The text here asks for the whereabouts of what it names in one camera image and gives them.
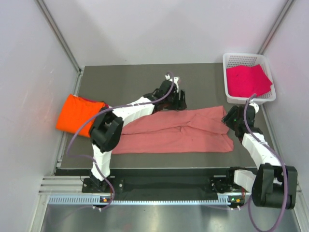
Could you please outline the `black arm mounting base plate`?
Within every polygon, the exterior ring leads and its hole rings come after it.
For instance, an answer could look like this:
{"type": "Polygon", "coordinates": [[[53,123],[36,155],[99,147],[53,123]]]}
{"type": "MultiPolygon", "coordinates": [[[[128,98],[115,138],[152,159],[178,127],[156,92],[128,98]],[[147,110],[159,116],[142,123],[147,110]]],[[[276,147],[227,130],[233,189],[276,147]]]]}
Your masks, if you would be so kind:
{"type": "Polygon", "coordinates": [[[245,191],[232,183],[229,168],[112,169],[97,187],[90,177],[82,193],[114,193],[116,200],[209,200],[245,191]]]}

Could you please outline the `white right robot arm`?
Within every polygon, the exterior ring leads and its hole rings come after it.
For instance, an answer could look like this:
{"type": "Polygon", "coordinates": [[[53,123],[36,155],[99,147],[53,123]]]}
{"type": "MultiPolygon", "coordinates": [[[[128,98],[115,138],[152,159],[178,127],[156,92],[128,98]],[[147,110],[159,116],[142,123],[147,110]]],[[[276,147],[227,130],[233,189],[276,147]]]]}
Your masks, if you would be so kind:
{"type": "Polygon", "coordinates": [[[236,169],[225,179],[225,185],[230,191],[245,188],[251,193],[255,206],[281,208],[284,200],[283,169],[279,159],[269,150],[262,131],[254,126],[257,108],[255,103],[247,108],[234,105],[222,119],[235,132],[257,167],[257,174],[236,169]]]}

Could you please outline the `salmon pink t shirt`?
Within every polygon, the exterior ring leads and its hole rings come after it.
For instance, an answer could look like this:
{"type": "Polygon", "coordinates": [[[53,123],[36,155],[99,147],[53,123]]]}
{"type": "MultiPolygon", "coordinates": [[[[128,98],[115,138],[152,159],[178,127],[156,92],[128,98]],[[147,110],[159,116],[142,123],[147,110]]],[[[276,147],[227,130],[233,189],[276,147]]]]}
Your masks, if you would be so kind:
{"type": "Polygon", "coordinates": [[[141,117],[123,130],[113,154],[219,152],[234,149],[229,128],[221,121],[223,106],[161,111],[141,117]]]}

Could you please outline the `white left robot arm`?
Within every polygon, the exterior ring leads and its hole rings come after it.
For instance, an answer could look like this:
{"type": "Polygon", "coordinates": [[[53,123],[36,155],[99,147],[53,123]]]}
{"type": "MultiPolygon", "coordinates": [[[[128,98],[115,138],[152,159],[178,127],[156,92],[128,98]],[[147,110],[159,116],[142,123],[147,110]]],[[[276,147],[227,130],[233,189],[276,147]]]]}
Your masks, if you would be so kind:
{"type": "Polygon", "coordinates": [[[164,109],[181,111],[187,108],[185,91],[179,89],[179,82],[179,77],[166,75],[159,88],[126,107],[114,107],[110,111],[107,107],[101,109],[103,113],[95,118],[89,130],[95,160],[90,174],[94,188],[103,192],[109,187],[111,154],[120,141],[124,126],[164,109]]]}

